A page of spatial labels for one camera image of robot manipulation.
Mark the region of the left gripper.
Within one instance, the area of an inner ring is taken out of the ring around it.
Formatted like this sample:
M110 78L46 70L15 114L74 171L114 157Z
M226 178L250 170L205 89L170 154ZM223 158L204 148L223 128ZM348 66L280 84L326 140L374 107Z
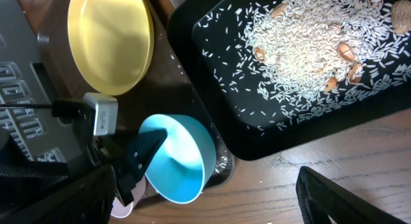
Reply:
M119 129L112 135L93 136L94 111L83 100L79 116L74 120L73 132L92 167L114 162L116 174L116 197L127 206L134 201L132 190L144 177L155 154L166 140L165 129L137 133Z

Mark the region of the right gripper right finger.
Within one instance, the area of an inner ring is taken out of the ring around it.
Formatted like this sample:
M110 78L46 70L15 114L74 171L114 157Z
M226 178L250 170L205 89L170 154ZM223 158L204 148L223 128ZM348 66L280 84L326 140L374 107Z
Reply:
M295 189L305 224L405 224L306 166L299 170Z

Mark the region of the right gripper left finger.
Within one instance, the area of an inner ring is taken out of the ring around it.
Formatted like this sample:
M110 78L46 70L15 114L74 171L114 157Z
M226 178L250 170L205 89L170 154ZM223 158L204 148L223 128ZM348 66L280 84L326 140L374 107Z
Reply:
M108 223L116 176L104 166L29 205L14 206L1 223Z

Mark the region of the light blue bowl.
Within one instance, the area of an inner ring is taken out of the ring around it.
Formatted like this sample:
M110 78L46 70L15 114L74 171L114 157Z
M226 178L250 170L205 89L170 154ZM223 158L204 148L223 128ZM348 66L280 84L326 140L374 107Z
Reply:
M167 138L146 170L145 177L165 199L178 204L196 200L216 166L216 147L202 123L186 115L154 114L139 133L164 129Z

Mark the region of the rice and nut leftovers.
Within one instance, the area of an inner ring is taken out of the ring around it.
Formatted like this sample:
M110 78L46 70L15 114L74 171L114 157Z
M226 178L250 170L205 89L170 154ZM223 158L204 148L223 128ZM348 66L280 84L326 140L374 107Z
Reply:
M410 0L275 0L210 13L209 29L233 15L238 40L226 51L239 56L224 92L247 86L274 100L287 123L309 121L385 89L410 82Z

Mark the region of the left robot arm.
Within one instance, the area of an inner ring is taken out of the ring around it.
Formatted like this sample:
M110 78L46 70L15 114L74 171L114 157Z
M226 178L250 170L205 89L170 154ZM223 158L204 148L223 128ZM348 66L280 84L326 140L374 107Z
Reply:
M94 142L96 110L81 101L57 99L48 105L54 117L74 120L74 134L86 156L86 167L78 175L62 162L34 162L25 158L17 143L4 139L1 147L1 178L32 181L27 198L55 192L61 195L73 187L75 195L84 194L88 202L101 202L112 208L114 199L123 205L134 201L132 190L143 178L155 154L166 140L165 129L136 133L124 131L104 135Z

